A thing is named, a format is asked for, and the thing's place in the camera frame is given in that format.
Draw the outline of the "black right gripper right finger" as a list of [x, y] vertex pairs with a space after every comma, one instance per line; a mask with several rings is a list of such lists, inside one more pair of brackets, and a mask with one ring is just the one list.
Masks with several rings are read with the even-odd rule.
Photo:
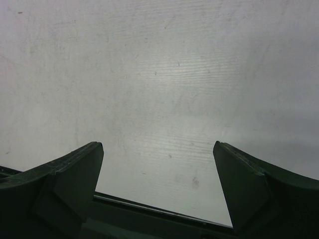
[[240, 239], [317, 239], [318, 180], [217, 141], [213, 156], [235, 235]]

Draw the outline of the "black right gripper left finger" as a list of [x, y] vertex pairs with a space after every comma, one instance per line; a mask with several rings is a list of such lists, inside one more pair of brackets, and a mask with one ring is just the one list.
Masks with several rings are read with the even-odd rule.
[[100, 142], [27, 171], [0, 168], [2, 239], [76, 239], [104, 157]]

